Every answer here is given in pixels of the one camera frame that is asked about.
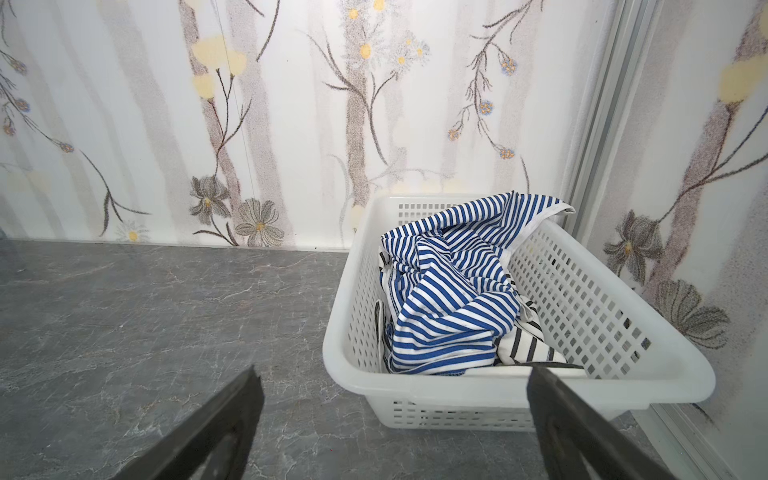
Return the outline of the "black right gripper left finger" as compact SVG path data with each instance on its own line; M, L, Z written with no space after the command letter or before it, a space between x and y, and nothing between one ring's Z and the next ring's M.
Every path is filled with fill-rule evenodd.
M240 479L265 404L250 366L143 455L117 479Z

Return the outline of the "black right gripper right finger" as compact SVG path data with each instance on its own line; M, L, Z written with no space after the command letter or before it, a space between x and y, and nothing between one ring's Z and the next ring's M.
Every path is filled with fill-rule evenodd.
M535 367L527 398L551 479L671 479L556 375Z

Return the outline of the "blue white striped tank top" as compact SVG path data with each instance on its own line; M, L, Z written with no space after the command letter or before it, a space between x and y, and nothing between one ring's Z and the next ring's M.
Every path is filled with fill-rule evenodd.
M496 342L512 330L525 296L508 264L546 220L572 211L553 196L511 191L384 233L379 280L389 311L377 329L385 369L460 376L532 367L495 364Z

